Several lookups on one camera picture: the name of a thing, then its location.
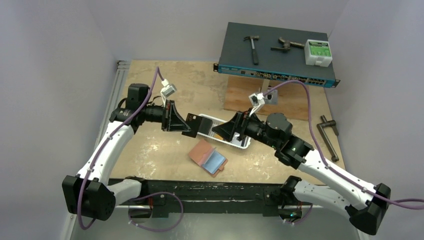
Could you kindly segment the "tan leather card holder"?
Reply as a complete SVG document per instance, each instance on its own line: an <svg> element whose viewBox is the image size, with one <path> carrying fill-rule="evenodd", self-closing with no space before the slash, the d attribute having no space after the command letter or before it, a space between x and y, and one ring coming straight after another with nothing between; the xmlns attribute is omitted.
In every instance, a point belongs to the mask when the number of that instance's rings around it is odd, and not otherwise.
<svg viewBox="0 0 424 240"><path fill-rule="evenodd" d="M204 139L188 152L188 157L213 178L224 171L228 163L228 159Z"/></svg>

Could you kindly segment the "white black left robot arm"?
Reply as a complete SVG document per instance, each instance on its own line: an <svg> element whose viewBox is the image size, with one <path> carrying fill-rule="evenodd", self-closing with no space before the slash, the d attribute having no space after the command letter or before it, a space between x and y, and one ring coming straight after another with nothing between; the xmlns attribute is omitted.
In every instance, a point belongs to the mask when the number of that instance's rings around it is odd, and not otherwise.
<svg viewBox="0 0 424 240"><path fill-rule="evenodd" d="M133 83L128 87L124 107L117 107L110 115L106 132L87 163L76 175L67 175L62 190L67 209L81 222L83 217L107 220L116 206L132 200L146 203L149 191L141 180L124 179L109 185L112 170L127 143L144 122L159 123L164 132L190 132L192 129L177 112L175 102L149 105L152 88Z"/></svg>

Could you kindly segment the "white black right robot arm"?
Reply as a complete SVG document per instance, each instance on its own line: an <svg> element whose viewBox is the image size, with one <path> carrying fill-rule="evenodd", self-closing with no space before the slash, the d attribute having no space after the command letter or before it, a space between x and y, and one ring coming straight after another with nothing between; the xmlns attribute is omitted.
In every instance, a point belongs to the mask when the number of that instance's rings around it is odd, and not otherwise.
<svg viewBox="0 0 424 240"><path fill-rule="evenodd" d="M389 204L391 189L384 183L366 182L321 157L318 149L292 133L293 125L283 113L272 113L265 121L256 114L238 111L234 117L211 130L230 141L250 137L275 150L275 157L284 165L307 173L326 184L347 200L342 209L358 230L376 235Z"/></svg>

